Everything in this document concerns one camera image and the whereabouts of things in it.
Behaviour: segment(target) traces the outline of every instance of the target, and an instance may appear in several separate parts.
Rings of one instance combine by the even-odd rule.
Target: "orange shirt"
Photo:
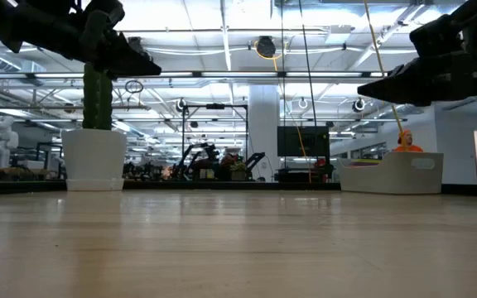
[[[404,148],[402,146],[397,147],[393,151],[394,152],[405,152]],[[424,151],[422,150],[422,148],[420,148],[417,145],[410,145],[410,146],[407,146],[407,152],[424,152]]]

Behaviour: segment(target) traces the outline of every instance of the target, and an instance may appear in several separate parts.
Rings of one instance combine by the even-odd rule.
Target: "cactus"
[[[91,64],[84,66],[84,121],[82,128],[112,129],[112,80],[95,71]]]

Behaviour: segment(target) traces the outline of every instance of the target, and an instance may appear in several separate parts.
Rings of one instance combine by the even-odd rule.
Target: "wooden floor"
[[[477,298],[477,198],[0,196],[0,297]]]

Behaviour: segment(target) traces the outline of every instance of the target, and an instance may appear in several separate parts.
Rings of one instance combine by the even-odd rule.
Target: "white robot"
[[[10,149],[16,149],[18,136],[12,131],[14,118],[0,116],[0,168],[6,168],[10,163]]]

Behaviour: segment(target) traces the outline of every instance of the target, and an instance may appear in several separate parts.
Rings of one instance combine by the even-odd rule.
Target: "potted cactus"
[[[127,138],[112,132],[112,80],[84,67],[83,129],[62,133],[68,190],[122,190]]]

